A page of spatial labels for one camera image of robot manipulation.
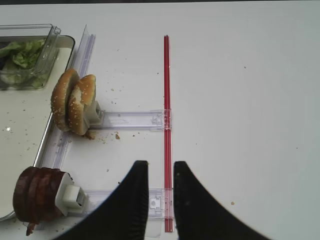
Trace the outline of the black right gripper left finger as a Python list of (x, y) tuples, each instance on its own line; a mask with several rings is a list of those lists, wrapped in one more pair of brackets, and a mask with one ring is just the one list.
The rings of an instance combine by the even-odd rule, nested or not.
[(57, 240), (143, 240), (149, 213), (148, 162), (137, 160), (109, 197)]

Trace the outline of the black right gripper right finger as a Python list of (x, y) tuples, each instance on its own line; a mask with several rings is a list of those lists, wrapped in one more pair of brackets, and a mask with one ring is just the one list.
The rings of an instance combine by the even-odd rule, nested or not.
[(200, 183), (188, 164), (173, 167), (174, 218), (180, 240), (267, 240), (225, 209)]

